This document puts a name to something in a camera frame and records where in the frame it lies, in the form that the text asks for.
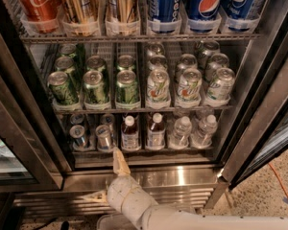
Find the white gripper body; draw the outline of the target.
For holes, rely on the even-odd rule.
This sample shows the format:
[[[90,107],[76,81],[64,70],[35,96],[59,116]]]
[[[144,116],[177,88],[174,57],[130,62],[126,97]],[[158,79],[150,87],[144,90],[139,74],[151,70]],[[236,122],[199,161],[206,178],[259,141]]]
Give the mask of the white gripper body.
[[[108,204],[131,223],[139,223],[144,212],[157,205],[152,196],[129,175],[116,177],[109,185]]]

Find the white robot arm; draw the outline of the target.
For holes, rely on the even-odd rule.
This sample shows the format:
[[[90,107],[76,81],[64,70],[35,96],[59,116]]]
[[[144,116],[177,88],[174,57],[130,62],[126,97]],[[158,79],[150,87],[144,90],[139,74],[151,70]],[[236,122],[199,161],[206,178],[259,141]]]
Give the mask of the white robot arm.
[[[113,149],[116,177],[108,188],[83,199],[107,203],[137,230],[288,230],[288,218],[204,216],[158,204],[131,176],[122,151]]]

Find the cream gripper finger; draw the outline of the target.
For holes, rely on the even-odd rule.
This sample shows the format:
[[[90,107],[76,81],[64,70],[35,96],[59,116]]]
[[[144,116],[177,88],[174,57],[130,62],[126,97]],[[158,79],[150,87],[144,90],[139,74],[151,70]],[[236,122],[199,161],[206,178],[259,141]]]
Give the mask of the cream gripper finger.
[[[83,195],[83,199],[86,201],[96,202],[96,203],[107,203],[107,192],[105,190],[98,191],[95,193]]]
[[[130,175],[130,168],[125,160],[122,151],[115,147],[113,150],[113,171],[117,175]]]

